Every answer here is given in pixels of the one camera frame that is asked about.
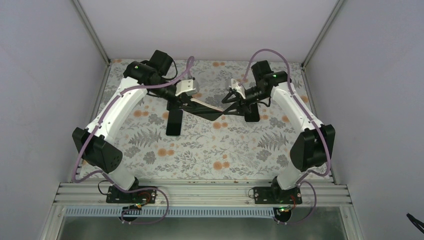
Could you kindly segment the phone with pink case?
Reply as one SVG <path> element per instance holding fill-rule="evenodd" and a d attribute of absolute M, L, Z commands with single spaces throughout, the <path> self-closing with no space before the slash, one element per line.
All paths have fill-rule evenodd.
<path fill-rule="evenodd" d="M 222 108 L 213 106 L 197 98 L 191 98 L 188 104 L 183 106 L 183 110 L 209 121 L 217 120 L 224 112 Z"/>

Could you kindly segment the black phone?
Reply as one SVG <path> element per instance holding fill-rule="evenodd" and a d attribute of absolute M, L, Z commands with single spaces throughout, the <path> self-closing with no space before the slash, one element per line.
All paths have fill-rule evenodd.
<path fill-rule="evenodd" d="M 168 113 L 168 120 L 165 134 L 167 136 L 180 136 L 182 129 L 183 110 L 172 109 Z"/>

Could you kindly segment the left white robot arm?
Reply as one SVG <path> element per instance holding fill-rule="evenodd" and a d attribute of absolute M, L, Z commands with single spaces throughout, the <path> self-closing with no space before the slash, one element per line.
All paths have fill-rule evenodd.
<path fill-rule="evenodd" d="M 122 163 L 122 152 L 112 145 L 122 124 L 149 90 L 166 90 L 187 75 L 195 63 L 194 56 L 186 62 L 186 69 L 172 80 L 162 78 L 173 59 L 156 50 L 149 60 L 130 63 L 114 95 L 100 114 L 84 129 L 77 127 L 72 138 L 78 156 L 72 170 L 73 183 L 81 183 L 94 174 L 104 178 L 119 190 L 119 196 L 131 203 L 139 197 L 136 177 Z"/>

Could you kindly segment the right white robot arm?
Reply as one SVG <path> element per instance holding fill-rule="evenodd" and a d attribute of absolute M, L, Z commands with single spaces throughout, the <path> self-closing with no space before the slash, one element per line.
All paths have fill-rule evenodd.
<path fill-rule="evenodd" d="M 229 93 L 222 102 L 230 106 L 224 114 L 244 116 L 247 122 L 254 117 L 257 121 L 258 103 L 264 99 L 274 100 L 285 111 L 298 137 L 289 151 L 287 168 L 271 182 L 271 198 L 282 204 L 309 173 L 315 173 L 314 168 L 326 165 L 328 171 L 331 169 L 336 131 L 332 125 L 323 124 L 302 102 L 288 70 L 274 72 L 266 60 L 256 62 L 251 70 L 255 80 L 251 88 L 229 80 Z"/>

